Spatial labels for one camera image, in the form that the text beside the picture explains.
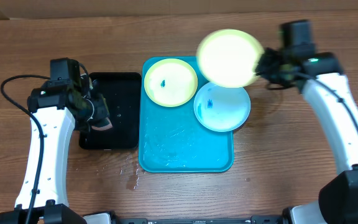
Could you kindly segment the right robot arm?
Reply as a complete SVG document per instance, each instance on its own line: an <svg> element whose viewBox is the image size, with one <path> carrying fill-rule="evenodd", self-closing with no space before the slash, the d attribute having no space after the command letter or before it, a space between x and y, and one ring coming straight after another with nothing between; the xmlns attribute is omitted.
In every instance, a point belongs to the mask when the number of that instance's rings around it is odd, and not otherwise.
<svg viewBox="0 0 358 224"><path fill-rule="evenodd" d="M331 52L290 55L265 49L256 73L282 88L297 87L326 135L337 176L318 199L288 211L289 223L358 223L358 108L348 79Z"/></svg>

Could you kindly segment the dark wet sponge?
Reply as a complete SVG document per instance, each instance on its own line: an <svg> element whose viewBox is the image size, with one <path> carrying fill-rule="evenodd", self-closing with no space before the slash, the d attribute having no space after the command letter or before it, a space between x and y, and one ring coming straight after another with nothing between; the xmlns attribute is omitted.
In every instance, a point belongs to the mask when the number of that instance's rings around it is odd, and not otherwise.
<svg viewBox="0 0 358 224"><path fill-rule="evenodd" d="M112 128L112 123L109 118L104 118L91 126L95 131L106 131Z"/></svg>

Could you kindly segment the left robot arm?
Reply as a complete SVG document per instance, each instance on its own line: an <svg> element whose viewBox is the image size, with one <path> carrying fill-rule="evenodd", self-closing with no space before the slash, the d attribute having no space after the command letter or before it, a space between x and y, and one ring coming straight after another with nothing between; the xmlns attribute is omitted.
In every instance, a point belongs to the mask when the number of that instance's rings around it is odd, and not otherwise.
<svg viewBox="0 0 358 224"><path fill-rule="evenodd" d="M32 135L21 191L0 223L113 223L111 212L79 215L69 208L66 176L73 131L90 130L108 116L105 99L89 79L49 78L32 90L24 112Z"/></svg>

